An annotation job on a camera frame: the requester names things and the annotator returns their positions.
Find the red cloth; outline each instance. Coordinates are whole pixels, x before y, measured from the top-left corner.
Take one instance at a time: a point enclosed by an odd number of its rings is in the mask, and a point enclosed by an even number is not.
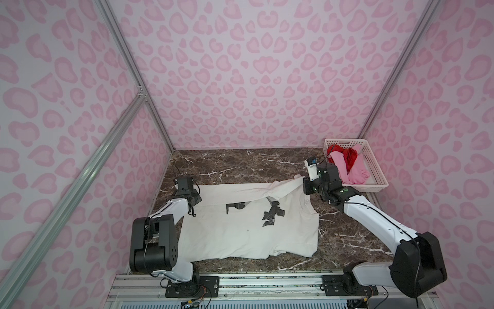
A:
[[[346,172],[349,173],[353,167],[353,164],[355,163],[355,160],[357,159],[357,152],[353,148],[343,149],[340,146],[334,144],[328,147],[327,155],[334,151],[341,152],[343,154],[343,158],[345,159],[346,163]],[[330,163],[334,163],[331,157],[328,157],[328,161]]]

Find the marble tabletop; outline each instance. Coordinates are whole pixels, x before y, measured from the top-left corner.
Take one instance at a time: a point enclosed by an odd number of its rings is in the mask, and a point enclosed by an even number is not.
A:
[[[323,159],[320,148],[270,148],[174,151],[155,203],[155,210],[173,193],[173,180],[191,175],[199,185],[273,182],[307,175],[303,161],[311,156]],[[320,214],[317,252],[311,258],[291,253],[264,260],[226,258],[195,262],[199,272],[255,272],[276,270],[333,270],[352,262],[387,262],[388,248],[354,219],[311,195]],[[176,225],[180,233],[181,221]]]

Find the laundry basket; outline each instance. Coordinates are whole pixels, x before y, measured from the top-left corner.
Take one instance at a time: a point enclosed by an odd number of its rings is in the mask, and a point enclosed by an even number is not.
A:
[[[352,148],[356,144],[362,145],[362,149],[359,155],[364,155],[364,164],[367,170],[370,172],[370,177],[367,179],[366,184],[344,184],[350,185],[360,192],[379,192],[385,187],[389,186],[386,177],[381,170],[381,167],[377,163],[374,157],[374,153],[369,146],[369,142],[365,139],[352,139],[352,138],[326,138],[324,140],[324,156],[328,154],[328,147],[336,144],[341,148]]]

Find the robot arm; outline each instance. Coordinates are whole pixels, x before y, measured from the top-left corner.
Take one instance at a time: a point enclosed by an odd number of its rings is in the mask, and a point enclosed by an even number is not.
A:
[[[175,224],[187,213],[194,215],[194,206],[201,197],[193,188],[191,177],[180,177],[176,183],[173,199],[149,217],[134,220],[129,264],[133,272],[188,282],[192,280],[193,266],[178,256]]]
[[[309,172],[309,178],[304,179],[306,195],[318,193],[323,201],[360,222],[395,254],[392,263],[364,262],[346,267],[347,290],[382,285],[398,288],[415,298],[446,281],[441,248],[434,235],[418,233],[399,223],[353,187],[344,187],[334,164],[317,164],[312,157],[305,161],[305,166]]]

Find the pink clothing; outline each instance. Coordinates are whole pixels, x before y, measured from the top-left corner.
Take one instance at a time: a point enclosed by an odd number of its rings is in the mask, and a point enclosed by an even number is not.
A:
[[[355,145],[352,147],[355,151],[359,152],[361,145]],[[359,155],[353,164],[352,169],[347,174],[346,173],[346,163],[343,158],[343,154],[338,151],[333,151],[330,156],[334,160],[334,164],[338,167],[338,173],[340,175],[341,181],[344,184],[366,184],[367,179],[371,176],[369,171],[366,169],[364,164],[364,157]]]

